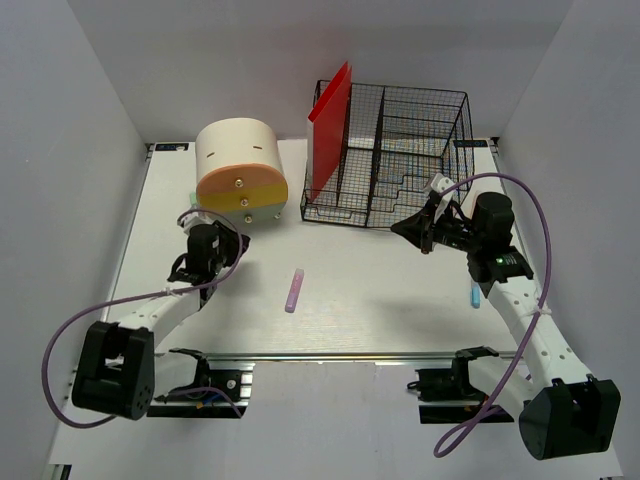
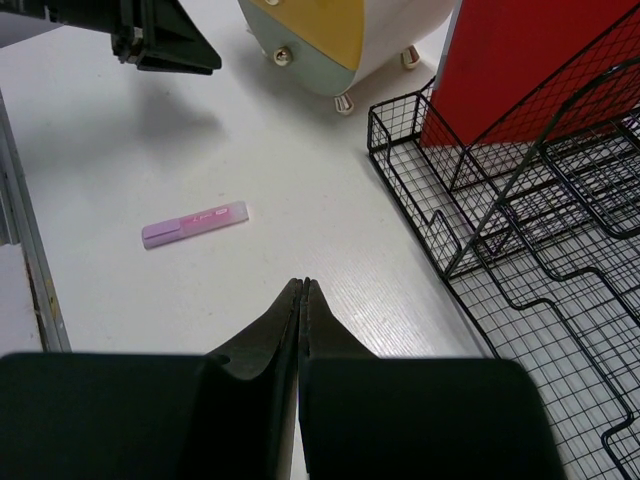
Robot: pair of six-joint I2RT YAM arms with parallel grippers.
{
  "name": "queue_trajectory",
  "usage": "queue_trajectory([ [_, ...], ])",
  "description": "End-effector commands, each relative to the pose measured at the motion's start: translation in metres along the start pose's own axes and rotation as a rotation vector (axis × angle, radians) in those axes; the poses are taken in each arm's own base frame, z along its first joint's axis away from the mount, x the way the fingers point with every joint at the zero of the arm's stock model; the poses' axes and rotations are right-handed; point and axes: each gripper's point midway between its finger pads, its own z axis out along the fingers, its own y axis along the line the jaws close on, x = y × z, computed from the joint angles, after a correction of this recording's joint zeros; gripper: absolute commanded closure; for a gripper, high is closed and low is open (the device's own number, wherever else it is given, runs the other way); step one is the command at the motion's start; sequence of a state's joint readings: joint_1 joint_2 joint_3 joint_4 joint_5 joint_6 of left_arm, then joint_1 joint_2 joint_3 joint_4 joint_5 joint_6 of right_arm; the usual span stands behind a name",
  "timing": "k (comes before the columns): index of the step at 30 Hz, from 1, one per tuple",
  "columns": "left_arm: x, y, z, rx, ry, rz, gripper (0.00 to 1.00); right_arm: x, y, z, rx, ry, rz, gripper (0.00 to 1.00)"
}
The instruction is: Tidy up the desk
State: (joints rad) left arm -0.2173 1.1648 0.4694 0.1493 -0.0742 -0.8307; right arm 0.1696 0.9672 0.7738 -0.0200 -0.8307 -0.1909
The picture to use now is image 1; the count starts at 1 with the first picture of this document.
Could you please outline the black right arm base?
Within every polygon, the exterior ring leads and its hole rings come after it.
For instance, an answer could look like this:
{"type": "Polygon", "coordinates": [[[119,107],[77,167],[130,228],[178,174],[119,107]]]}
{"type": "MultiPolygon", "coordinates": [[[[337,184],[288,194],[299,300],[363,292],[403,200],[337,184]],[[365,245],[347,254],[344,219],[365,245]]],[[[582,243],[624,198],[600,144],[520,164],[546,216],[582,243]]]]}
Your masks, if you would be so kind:
{"type": "Polygon", "coordinates": [[[485,357],[511,360],[513,352],[479,346],[408,357],[415,379],[407,383],[406,391],[417,397],[421,425],[457,425],[480,411],[489,394],[471,386],[468,364],[485,357]]]}

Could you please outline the red folder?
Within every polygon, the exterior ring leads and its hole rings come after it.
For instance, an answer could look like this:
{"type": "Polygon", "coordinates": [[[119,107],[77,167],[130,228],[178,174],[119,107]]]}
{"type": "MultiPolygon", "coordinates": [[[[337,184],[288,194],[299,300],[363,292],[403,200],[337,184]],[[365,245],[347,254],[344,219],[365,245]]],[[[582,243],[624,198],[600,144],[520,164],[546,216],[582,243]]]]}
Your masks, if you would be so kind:
{"type": "Polygon", "coordinates": [[[352,67],[345,62],[307,117],[307,199],[314,202],[339,166],[351,91],[352,67]]]}

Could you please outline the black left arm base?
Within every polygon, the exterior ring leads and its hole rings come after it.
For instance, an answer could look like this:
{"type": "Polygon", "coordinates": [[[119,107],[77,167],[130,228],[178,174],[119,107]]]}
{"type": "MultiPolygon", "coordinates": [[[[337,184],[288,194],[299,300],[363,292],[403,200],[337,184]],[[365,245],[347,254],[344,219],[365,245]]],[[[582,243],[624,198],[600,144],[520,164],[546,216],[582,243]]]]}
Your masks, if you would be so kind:
{"type": "Polygon", "coordinates": [[[253,383],[253,364],[191,349],[155,356],[149,418],[239,419],[253,383]]]}

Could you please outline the blue highlighter pen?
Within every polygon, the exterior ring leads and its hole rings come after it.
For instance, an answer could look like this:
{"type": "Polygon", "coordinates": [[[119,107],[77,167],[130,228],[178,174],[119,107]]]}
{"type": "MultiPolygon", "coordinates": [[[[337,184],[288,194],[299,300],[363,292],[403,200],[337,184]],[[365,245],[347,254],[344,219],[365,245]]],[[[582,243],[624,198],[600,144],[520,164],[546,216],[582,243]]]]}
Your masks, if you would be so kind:
{"type": "Polygon", "coordinates": [[[470,304],[474,309],[479,309],[481,306],[482,293],[479,285],[476,282],[471,284],[470,289],[470,304]]]}

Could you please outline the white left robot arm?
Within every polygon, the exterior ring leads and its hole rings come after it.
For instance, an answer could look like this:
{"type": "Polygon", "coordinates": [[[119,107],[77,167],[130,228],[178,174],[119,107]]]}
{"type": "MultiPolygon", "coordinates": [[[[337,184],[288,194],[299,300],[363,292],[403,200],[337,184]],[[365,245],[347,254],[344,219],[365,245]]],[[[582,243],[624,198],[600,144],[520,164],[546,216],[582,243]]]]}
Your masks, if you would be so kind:
{"type": "Polygon", "coordinates": [[[202,353],[160,350],[162,341],[199,313],[217,289],[219,274],[231,272],[251,239],[220,221],[192,227],[186,250],[171,266],[162,294],[109,322],[87,330],[71,400],[74,406],[138,420],[153,401],[199,399],[228,393],[211,384],[202,353]]]}

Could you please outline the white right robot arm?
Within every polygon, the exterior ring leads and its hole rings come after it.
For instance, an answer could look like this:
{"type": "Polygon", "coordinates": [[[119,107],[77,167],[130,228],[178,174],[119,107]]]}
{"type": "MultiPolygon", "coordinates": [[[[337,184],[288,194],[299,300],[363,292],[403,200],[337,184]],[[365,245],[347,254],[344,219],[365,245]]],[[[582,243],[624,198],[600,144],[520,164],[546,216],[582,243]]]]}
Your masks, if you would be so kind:
{"type": "Polygon", "coordinates": [[[485,192],[477,196],[470,218],[456,218],[457,209],[431,194],[418,213],[391,230],[424,253],[435,244],[466,253],[471,278],[519,344],[531,376],[511,374],[496,398],[516,420],[530,455],[547,460],[607,451],[620,392],[613,381],[593,376],[551,313],[539,306],[533,271],[512,243],[511,200],[485,192]]]}

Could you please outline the pink highlighter pen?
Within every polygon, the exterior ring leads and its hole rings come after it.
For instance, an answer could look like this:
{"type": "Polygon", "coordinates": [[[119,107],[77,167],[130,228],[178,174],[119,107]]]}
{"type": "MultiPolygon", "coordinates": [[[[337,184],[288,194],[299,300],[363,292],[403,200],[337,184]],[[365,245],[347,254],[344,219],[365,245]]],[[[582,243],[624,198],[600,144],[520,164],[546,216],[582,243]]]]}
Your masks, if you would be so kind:
{"type": "Polygon", "coordinates": [[[303,280],[304,280],[304,270],[301,268],[297,268],[293,274],[291,285],[290,285],[285,306],[284,306],[284,311],[286,313],[295,312],[299,295],[301,292],[303,280]]]}

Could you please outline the round white drawer cabinet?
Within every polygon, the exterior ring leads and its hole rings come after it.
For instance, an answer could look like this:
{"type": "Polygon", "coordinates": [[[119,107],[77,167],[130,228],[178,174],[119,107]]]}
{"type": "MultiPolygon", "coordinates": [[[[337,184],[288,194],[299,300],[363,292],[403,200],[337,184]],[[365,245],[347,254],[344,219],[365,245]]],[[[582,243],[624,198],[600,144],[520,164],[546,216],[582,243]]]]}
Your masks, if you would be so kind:
{"type": "Polygon", "coordinates": [[[277,218],[289,189],[276,135],[264,122],[228,118],[196,137],[196,196],[201,207],[245,223],[277,218]]]}

